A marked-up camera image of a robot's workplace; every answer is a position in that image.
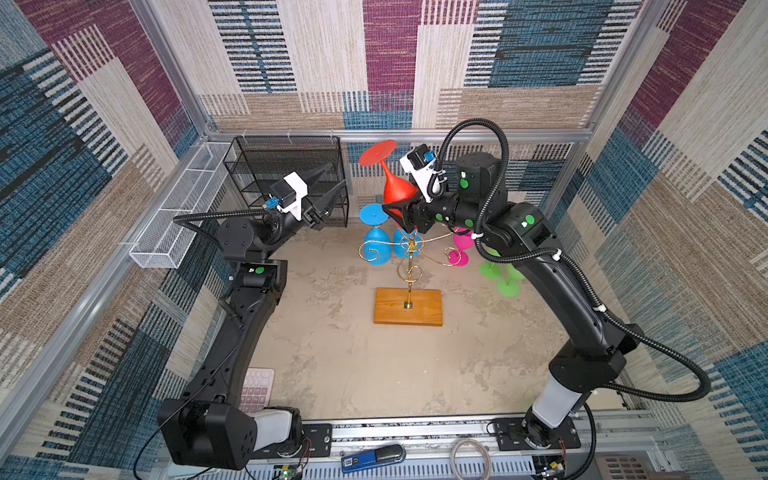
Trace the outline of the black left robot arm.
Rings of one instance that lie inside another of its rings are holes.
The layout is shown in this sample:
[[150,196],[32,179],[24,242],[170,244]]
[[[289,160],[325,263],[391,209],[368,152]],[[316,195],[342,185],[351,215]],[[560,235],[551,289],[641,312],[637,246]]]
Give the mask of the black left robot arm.
[[256,450],[296,454],[303,446],[298,409],[268,407],[250,416],[239,406],[249,362],[287,285],[288,263],[273,254],[303,227],[322,229],[343,195],[340,180],[321,197],[310,196],[329,169],[292,172],[271,185],[263,206],[217,213],[222,222],[210,239],[233,264],[234,277],[219,301],[226,317],[206,358],[157,414],[155,432],[174,463],[240,471]]

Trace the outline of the red wine glass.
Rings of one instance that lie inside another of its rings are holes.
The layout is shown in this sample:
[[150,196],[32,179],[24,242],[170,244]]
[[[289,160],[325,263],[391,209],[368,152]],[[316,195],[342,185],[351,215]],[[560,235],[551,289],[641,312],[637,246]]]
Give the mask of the red wine glass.
[[359,159],[362,166],[381,165],[386,177],[383,200],[385,204],[397,203],[411,199],[419,193],[419,189],[409,181],[394,175],[386,164],[386,159],[394,152],[397,142],[384,140],[369,147]]

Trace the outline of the wooden rack base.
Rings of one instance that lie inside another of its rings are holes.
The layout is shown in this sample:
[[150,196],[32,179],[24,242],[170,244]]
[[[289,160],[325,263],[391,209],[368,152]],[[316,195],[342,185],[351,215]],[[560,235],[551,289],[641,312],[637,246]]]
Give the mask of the wooden rack base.
[[442,292],[434,289],[377,288],[373,322],[440,327],[444,323]]

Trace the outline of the blue wine glass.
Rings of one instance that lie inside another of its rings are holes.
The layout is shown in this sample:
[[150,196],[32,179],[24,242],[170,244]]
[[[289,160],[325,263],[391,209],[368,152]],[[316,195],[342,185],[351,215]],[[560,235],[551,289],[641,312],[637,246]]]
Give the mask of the blue wine glass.
[[417,230],[412,232],[406,232],[400,227],[396,227],[393,233],[393,252],[396,256],[404,259],[408,256],[410,244],[415,244],[415,251],[413,256],[419,254],[419,250],[423,246],[423,238]]
[[382,225],[389,219],[381,204],[369,204],[360,210],[360,220],[370,230],[360,247],[360,256],[369,264],[380,266],[388,263],[392,257],[392,245],[389,235]]

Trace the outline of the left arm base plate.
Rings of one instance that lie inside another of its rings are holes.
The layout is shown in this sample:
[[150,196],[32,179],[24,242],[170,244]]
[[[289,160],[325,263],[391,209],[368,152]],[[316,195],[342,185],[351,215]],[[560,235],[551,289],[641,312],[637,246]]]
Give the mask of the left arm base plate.
[[304,423],[299,457],[328,458],[331,455],[333,425],[331,423]]

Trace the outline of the aluminium mounting rail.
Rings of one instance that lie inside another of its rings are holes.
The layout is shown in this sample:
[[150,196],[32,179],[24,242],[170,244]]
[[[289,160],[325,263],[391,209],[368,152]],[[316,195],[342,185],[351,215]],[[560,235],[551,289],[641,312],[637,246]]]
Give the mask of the aluminium mounting rail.
[[405,448],[403,462],[352,473],[351,478],[479,479],[488,473],[493,479],[542,479],[554,461],[564,461],[566,473],[575,472],[590,450],[597,458],[628,459],[643,478],[680,469],[650,411],[595,410],[593,416],[594,430],[585,413],[572,418],[580,448],[534,451],[500,451],[492,435],[494,414],[308,421],[331,423],[333,440],[331,455],[307,460],[302,476],[345,479],[343,457],[390,444]]

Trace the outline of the blue black stapler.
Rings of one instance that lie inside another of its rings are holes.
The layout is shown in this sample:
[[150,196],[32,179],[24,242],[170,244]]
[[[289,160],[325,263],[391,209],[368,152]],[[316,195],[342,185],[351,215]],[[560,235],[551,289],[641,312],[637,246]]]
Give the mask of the blue black stapler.
[[376,449],[363,450],[341,459],[343,474],[381,468],[399,464],[406,459],[406,450],[399,444],[384,445]]

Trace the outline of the magenta wine glass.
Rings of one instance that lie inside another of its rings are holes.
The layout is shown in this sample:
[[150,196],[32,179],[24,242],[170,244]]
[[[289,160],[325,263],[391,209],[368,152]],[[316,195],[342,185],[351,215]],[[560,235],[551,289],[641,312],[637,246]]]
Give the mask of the magenta wine glass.
[[474,245],[470,231],[466,228],[456,228],[451,238],[454,247],[448,253],[449,263],[454,267],[466,266],[470,261],[469,250]]

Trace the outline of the black mesh shelf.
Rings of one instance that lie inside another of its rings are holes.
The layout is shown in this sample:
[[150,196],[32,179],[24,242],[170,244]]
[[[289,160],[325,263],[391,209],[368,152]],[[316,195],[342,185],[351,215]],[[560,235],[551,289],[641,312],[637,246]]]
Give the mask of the black mesh shelf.
[[304,175],[322,166],[326,172],[308,181],[308,199],[316,202],[346,180],[340,141],[335,136],[239,136],[224,165],[249,207],[263,205],[273,183],[297,172]]

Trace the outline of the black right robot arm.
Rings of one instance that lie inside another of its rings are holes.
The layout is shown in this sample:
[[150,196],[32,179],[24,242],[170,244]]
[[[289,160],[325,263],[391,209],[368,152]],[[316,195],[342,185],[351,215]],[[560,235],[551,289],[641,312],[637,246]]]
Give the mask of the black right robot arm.
[[[500,154],[475,152],[460,157],[455,168],[457,188],[451,191],[444,162],[452,140],[469,127],[490,130],[499,142]],[[509,200],[509,142],[496,123],[482,118],[462,121],[449,131],[438,150],[418,145],[400,163],[407,176],[386,186],[384,212],[408,233],[425,233],[441,223],[469,238],[485,260],[513,266],[545,300],[568,335],[549,363],[544,391],[521,422],[530,447],[555,446],[569,416],[586,405],[595,389],[667,403],[693,402],[710,393],[711,379],[702,367],[610,311],[577,262],[563,252],[554,226],[537,206]],[[689,369],[698,386],[691,392],[663,394],[617,383],[627,355],[639,345]]]

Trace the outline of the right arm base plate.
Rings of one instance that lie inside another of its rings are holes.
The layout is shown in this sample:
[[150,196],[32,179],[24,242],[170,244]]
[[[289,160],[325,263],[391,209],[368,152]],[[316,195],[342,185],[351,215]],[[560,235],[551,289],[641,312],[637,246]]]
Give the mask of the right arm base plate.
[[496,418],[491,422],[492,435],[500,451],[578,449],[582,441],[570,417],[557,428],[547,427],[535,417],[525,416]]

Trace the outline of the green wine glass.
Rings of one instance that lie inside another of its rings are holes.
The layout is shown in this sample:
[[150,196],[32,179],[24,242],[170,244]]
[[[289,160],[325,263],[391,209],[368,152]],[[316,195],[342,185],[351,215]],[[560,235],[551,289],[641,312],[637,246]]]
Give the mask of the green wine glass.
[[505,297],[516,297],[521,292],[521,282],[525,276],[513,265],[506,265],[507,276],[500,279],[496,286],[497,290]]
[[[499,253],[488,246],[484,246],[484,250],[493,257],[498,257]],[[489,280],[500,279],[503,275],[503,267],[500,264],[485,260],[480,266],[481,274]]]

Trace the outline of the white pink calculator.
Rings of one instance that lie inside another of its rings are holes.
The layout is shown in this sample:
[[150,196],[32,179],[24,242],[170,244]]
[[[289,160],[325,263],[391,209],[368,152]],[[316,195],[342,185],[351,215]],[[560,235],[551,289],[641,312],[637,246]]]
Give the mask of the white pink calculator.
[[239,409],[254,414],[269,406],[275,373],[270,368],[250,367],[245,375]]

